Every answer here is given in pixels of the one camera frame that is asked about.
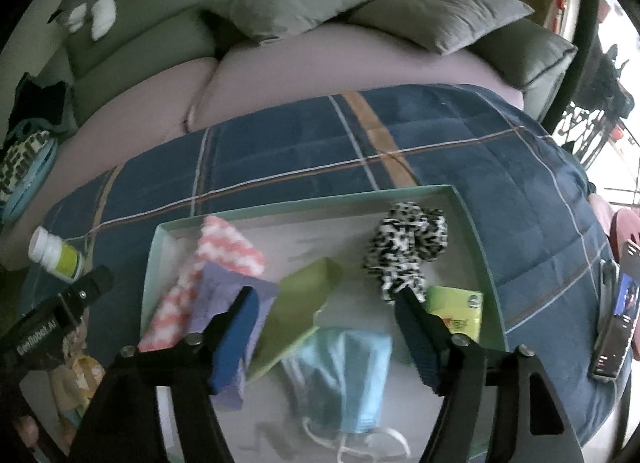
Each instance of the surgical mask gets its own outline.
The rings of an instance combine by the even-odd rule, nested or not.
[[[388,334],[344,328],[320,328],[295,353],[282,360],[294,388],[306,434],[316,443],[343,454],[376,461],[370,446],[380,433],[410,450],[393,429],[379,429],[392,342]],[[348,446],[364,435],[365,446]]]

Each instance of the plaid blanket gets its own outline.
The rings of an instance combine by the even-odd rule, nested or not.
[[[598,260],[611,255],[607,238],[577,170],[536,122],[490,91],[408,85],[262,110],[105,172],[52,208],[44,226],[72,238],[90,265],[114,272],[116,285],[92,307],[88,331],[90,354],[108,366],[122,346],[140,340],[146,260],[158,224],[417,183],[454,185],[462,195],[510,348],[535,350],[586,443],[616,402],[613,383],[587,376]],[[60,289],[33,266],[22,310]]]

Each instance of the phone screen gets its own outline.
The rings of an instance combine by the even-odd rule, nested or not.
[[[594,359],[596,377],[615,379],[620,374],[634,334],[640,304],[640,247],[628,241],[620,259],[620,275],[613,294],[613,317],[602,347]]]

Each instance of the green label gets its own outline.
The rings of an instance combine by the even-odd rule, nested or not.
[[[76,276],[79,258],[78,251],[74,247],[62,243],[62,250],[60,251],[60,259],[56,265],[56,272],[69,279],[73,279]]]

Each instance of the pink and white cloth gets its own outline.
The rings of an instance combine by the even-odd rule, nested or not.
[[[264,255],[231,224],[217,216],[207,216],[195,253],[178,272],[178,280],[158,303],[153,319],[142,337],[140,351],[173,347],[184,336],[204,265],[211,261],[243,275],[259,277],[264,271]]]

